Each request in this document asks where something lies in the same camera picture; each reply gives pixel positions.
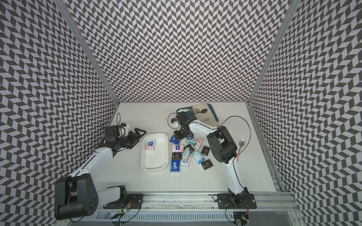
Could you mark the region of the dark blue Tempo pack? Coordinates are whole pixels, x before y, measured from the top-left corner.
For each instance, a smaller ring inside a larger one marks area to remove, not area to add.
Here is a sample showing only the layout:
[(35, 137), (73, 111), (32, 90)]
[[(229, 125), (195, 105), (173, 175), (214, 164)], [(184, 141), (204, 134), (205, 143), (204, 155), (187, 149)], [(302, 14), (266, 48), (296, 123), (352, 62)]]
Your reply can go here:
[(180, 141), (175, 138), (175, 135), (172, 135), (169, 141), (170, 141), (170, 143), (172, 143), (174, 145), (180, 144)]

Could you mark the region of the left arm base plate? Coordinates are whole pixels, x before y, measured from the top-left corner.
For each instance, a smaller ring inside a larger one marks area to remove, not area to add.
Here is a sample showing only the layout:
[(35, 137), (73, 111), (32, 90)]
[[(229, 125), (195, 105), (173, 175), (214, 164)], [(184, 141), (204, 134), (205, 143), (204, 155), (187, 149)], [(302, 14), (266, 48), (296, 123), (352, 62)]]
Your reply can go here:
[(144, 194), (129, 194), (126, 198), (120, 198), (115, 202), (111, 202), (103, 206), (103, 209), (120, 210), (124, 209), (128, 203), (131, 204), (131, 210), (139, 210), (143, 203)]

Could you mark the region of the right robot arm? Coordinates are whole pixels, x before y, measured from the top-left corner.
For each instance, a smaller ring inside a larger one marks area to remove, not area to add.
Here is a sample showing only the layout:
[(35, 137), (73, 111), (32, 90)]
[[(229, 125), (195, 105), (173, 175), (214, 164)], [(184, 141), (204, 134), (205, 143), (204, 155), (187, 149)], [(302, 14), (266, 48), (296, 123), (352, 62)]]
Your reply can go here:
[(212, 127), (196, 118), (172, 119), (171, 124), (178, 126), (174, 132), (177, 140), (187, 138), (191, 133), (206, 137), (214, 158), (223, 164), (228, 180), (228, 191), (233, 206), (246, 206), (250, 193), (243, 183), (237, 166), (237, 145), (224, 126)]

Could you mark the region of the teal cartoon tissue pack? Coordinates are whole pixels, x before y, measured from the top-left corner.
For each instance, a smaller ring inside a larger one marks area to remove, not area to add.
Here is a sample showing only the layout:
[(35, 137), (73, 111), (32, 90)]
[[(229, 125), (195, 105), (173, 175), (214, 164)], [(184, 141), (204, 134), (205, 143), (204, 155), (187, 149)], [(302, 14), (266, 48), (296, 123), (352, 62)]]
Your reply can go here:
[(187, 144), (190, 144), (192, 146), (195, 146), (197, 144), (197, 140), (196, 139), (186, 139), (185, 141)]

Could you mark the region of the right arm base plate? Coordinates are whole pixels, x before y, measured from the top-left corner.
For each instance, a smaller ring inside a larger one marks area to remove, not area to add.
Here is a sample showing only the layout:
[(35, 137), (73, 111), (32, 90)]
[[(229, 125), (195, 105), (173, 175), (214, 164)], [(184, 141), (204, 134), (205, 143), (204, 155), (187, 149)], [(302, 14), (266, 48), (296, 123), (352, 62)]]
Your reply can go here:
[(235, 196), (227, 193), (217, 194), (218, 208), (221, 210), (225, 209), (257, 209), (256, 200), (253, 194), (247, 194), (246, 198), (241, 201)]

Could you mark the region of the white storage box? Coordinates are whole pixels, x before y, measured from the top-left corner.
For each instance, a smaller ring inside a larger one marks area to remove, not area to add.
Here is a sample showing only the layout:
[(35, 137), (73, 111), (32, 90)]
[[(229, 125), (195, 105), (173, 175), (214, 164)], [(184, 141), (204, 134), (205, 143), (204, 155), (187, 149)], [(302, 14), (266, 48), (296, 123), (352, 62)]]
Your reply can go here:
[[(146, 151), (145, 147), (149, 139), (156, 139), (154, 151)], [(140, 165), (145, 171), (161, 170), (169, 163), (168, 138), (165, 133), (148, 134), (142, 142)]]

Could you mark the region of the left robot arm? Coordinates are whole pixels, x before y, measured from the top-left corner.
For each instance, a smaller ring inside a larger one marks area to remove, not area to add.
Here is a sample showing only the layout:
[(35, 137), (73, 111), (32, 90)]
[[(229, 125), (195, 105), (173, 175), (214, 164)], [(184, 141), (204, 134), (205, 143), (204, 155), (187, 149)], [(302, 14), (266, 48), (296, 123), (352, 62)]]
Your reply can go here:
[(120, 126), (105, 127), (105, 135), (90, 158), (73, 173), (55, 182), (56, 220), (80, 219), (91, 216), (99, 207), (110, 203), (127, 204), (124, 185), (96, 189), (93, 180), (117, 153), (135, 147), (147, 133), (135, 128), (129, 131)]

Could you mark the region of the mint green tissue pack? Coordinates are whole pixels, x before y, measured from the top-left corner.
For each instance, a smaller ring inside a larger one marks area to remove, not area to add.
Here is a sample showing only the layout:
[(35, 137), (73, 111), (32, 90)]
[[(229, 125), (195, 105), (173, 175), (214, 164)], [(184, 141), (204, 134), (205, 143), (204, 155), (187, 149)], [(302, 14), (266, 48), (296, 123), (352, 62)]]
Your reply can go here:
[(190, 154), (191, 154), (191, 149), (189, 147), (185, 148), (185, 151), (184, 151), (183, 156), (182, 156), (182, 161), (187, 162), (188, 159), (189, 159)]

